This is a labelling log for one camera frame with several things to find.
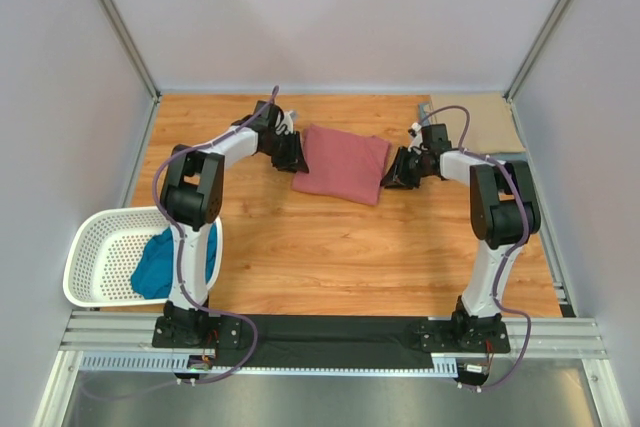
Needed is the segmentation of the pink t shirt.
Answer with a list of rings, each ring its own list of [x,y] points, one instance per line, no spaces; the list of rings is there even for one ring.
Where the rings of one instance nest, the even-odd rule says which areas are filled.
[[[292,189],[375,206],[390,150],[382,138],[312,124],[303,143],[309,171],[294,175]]]

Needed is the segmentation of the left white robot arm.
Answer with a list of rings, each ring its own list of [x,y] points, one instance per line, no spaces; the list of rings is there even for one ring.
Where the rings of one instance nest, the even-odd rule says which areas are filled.
[[[225,171],[262,153],[278,171],[307,173],[295,119],[295,112],[282,110],[274,99],[259,101],[252,114],[214,139],[174,147],[158,169],[152,191],[158,210],[169,222],[173,274],[163,313],[154,327],[154,347],[211,347],[208,340],[219,316],[208,311],[209,284],[217,280],[219,267],[206,272],[207,251],[221,212]]]

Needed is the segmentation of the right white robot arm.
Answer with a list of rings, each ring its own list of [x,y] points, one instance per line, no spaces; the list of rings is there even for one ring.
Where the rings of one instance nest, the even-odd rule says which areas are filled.
[[[443,124],[413,124],[411,142],[396,152],[380,182],[385,189],[416,189],[425,177],[469,188],[470,222],[478,240],[471,279],[447,320],[418,320],[414,335],[431,352],[510,351],[502,298],[512,266],[541,226],[530,168],[455,149]]]

